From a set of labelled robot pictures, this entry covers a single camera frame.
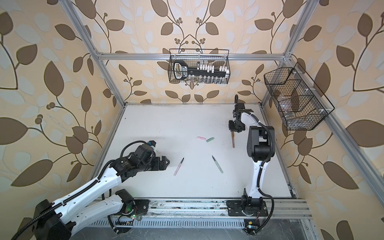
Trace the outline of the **brown fountain pen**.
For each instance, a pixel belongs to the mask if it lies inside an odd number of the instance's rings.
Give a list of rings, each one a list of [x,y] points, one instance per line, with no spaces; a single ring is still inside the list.
[[[235,133],[231,132],[231,138],[232,138],[232,147],[235,148]]]

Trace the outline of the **pink fountain pen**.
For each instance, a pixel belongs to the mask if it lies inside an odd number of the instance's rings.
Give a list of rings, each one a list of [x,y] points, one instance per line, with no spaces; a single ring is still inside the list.
[[[175,172],[174,172],[174,177],[177,175],[177,173],[178,173],[178,171],[180,170],[180,168],[181,168],[181,166],[182,166],[182,164],[183,164],[183,162],[184,162],[184,159],[185,158],[183,158],[181,161],[180,161],[180,163],[178,164],[178,166],[177,166],[177,168],[176,168],[176,170],[175,170]]]

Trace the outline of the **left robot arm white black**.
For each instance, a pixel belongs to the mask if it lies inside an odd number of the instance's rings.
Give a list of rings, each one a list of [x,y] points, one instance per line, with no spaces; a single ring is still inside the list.
[[[15,233],[14,240],[21,239],[27,230],[37,240],[68,240],[90,224],[107,218],[116,234],[120,230],[112,221],[113,215],[135,219],[139,211],[146,211],[145,206],[136,203],[127,190],[118,190],[110,197],[106,192],[140,172],[165,171],[170,164],[167,157],[158,157],[155,141],[137,141],[138,148],[128,156],[120,154],[115,160],[108,161],[99,175],[65,197],[52,203],[40,202],[35,208],[34,218]]]

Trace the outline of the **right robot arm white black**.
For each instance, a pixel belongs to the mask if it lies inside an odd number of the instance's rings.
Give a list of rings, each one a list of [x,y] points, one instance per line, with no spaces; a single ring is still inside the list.
[[[235,133],[248,130],[247,154],[253,161],[253,178],[249,187],[244,189],[241,197],[241,214],[253,216],[263,209],[263,198],[272,199],[265,194],[261,187],[264,179],[264,168],[275,155],[275,130],[271,126],[264,125],[251,109],[246,109],[245,104],[239,102],[239,96],[235,95],[233,119],[229,121],[229,130],[232,141],[235,141]]]

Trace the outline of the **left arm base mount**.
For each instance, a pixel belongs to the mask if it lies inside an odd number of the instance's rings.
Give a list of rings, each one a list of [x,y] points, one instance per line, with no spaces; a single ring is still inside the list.
[[[116,213],[118,216],[146,215],[149,210],[150,200],[135,199],[123,203],[122,208]]]

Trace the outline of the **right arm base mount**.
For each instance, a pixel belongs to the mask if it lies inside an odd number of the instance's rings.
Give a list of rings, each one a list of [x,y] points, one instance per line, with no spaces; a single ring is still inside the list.
[[[252,199],[243,204],[241,200],[230,200],[226,202],[228,215],[230,217],[267,217],[269,215],[266,202],[262,199]]]

